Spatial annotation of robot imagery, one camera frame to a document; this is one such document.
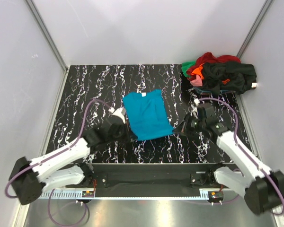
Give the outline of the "blue t shirt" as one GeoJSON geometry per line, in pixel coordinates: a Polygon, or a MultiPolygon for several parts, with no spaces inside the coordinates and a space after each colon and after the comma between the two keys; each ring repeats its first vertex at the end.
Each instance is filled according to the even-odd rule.
{"type": "Polygon", "coordinates": [[[130,129],[139,141],[173,134],[160,89],[148,93],[131,92],[123,98],[123,104],[130,129]]]}

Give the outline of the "black mesh t shirt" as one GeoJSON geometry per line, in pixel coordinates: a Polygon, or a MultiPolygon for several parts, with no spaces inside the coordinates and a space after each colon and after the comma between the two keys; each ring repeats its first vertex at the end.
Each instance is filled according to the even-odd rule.
{"type": "Polygon", "coordinates": [[[252,89],[252,84],[257,81],[257,74],[252,64],[236,61],[226,63],[205,63],[201,73],[202,90],[214,95],[222,91],[231,91],[243,94],[252,89]]]}

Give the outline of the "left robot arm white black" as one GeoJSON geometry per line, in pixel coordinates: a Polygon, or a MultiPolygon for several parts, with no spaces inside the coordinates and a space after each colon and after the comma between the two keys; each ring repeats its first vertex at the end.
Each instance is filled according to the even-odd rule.
{"type": "Polygon", "coordinates": [[[9,177],[9,185],[22,205],[37,200],[44,192],[69,185],[88,187],[93,181],[91,165],[77,163],[91,152],[112,142],[128,143],[137,136],[120,117],[112,115],[100,126],[84,130],[70,144],[49,154],[27,160],[19,158],[9,177]]]}

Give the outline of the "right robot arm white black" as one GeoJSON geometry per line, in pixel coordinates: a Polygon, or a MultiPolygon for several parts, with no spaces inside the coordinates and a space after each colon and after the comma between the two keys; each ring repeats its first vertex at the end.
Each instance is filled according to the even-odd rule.
{"type": "Polygon", "coordinates": [[[173,132],[186,137],[201,132],[222,149],[240,170],[237,174],[225,164],[217,163],[205,172],[202,184],[230,188],[244,199],[256,215],[278,206],[282,207],[280,214],[284,214],[284,174],[274,172],[259,160],[237,138],[235,131],[219,121],[211,104],[198,104],[173,132]]]}

